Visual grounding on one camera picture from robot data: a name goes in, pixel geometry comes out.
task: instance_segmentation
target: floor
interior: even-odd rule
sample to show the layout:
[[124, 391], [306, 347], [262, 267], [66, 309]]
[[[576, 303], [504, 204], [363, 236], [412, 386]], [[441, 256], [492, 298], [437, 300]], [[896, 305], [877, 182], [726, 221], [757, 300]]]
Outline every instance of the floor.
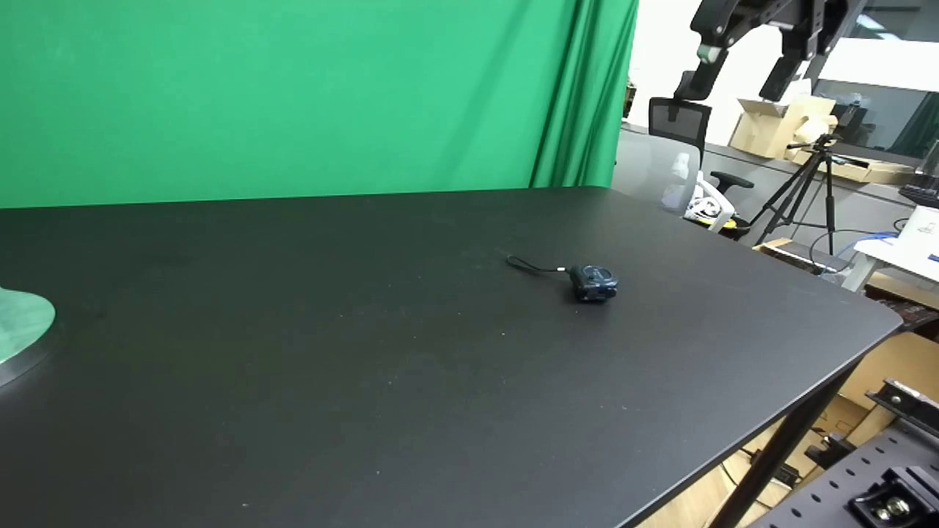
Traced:
[[[821, 434], [820, 432], [831, 432], [831, 434], [849, 437], [849, 432], [855, 432], [858, 424], [867, 413], [870, 413], [867, 409], [859, 409], [859, 406], [855, 406], [852, 400], [843, 400], [843, 396], [837, 396], [828, 406], [828, 410], [817, 421], [814, 432], [795, 447], [795, 452], [786, 460], [790, 468], [799, 471], [799, 475], [802, 475], [799, 484], [805, 484], [814, 475], [820, 475], [817, 463], [805, 456], [806, 447], [821, 447]], [[711, 471], [695, 484], [691, 484], [682, 497], [676, 497], [654, 518], [648, 518], [644, 523], [644, 528], [704, 528], [720, 515], [726, 500], [735, 493], [738, 482], [748, 474], [751, 452], [760, 452], [774, 430], [779, 427], [768, 427], [764, 434], [748, 441], [739, 452], [726, 457], [716, 471]], [[755, 520], [760, 520], [768, 509], [782, 506], [790, 493], [793, 490], [786, 484], [773, 482], [764, 490], [760, 506], [755, 506], [746, 515], [742, 525], [751, 525]]]

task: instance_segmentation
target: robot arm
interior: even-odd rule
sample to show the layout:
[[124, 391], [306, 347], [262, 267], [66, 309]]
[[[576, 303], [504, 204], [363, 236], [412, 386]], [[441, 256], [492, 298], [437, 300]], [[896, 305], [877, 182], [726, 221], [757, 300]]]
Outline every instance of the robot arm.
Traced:
[[783, 32], [783, 54], [774, 61], [760, 97], [782, 100], [799, 69], [811, 61], [820, 76], [837, 38], [867, 0], [701, 0], [693, 32], [701, 35], [698, 70], [686, 70], [677, 100], [707, 100], [732, 48], [751, 29], [773, 25]]

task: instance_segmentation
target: black cable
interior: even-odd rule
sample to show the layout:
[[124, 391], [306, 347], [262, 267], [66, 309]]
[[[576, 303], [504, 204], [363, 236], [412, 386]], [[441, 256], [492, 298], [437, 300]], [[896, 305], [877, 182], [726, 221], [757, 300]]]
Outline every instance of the black cable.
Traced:
[[[877, 236], [877, 232], [870, 232], [870, 229], [837, 229], [834, 236], [843, 236], [843, 232]], [[820, 267], [820, 261], [817, 261], [817, 248], [820, 248], [821, 239], [828, 239], [828, 232], [821, 232], [821, 236], [811, 245], [811, 265], [814, 265], [814, 267]]]
[[786, 226], [811, 226], [811, 229], [828, 229], [826, 224], [802, 224], [802, 221], [793, 221]]
[[892, 221], [892, 232], [900, 236], [908, 224], [911, 224], [911, 217]]
[[510, 267], [517, 267], [517, 270], [522, 270], [522, 273], [528, 273], [528, 276], [559, 276], [559, 273], [566, 273], [566, 267], [541, 267], [541, 265], [531, 265], [531, 261], [525, 261], [525, 259], [520, 259], [520, 256], [504, 256], [504, 265], [510, 265]]
[[726, 479], [735, 484], [735, 487], [739, 487], [739, 482], [732, 475], [732, 471], [723, 463], [723, 474], [726, 474]]

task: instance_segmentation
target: tripod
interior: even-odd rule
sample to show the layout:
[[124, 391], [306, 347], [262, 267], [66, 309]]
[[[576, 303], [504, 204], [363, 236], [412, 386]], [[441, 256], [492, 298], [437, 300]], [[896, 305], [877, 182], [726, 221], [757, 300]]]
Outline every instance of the tripod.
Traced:
[[768, 224], [764, 226], [757, 245], [765, 240], [768, 232], [774, 232], [779, 226], [790, 226], [799, 217], [799, 210], [805, 204], [805, 195], [811, 190], [820, 168], [826, 164], [826, 236], [828, 236], [828, 256], [834, 256], [834, 190], [831, 190], [831, 144], [834, 136], [820, 136], [817, 144], [795, 144], [802, 151], [811, 151], [811, 158], [783, 182], [783, 188], [779, 188], [764, 210], [757, 211], [757, 217], [751, 221], [751, 226], [760, 224], [764, 215], [773, 211]]

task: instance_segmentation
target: black tabletop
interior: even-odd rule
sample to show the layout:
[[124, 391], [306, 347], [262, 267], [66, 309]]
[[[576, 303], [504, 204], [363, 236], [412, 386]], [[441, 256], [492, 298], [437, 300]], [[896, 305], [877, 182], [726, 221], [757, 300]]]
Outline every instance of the black tabletop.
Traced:
[[0, 525], [616, 525], [899, 327], [607, 190], [2, 211], [0, 254], [63, 309]]

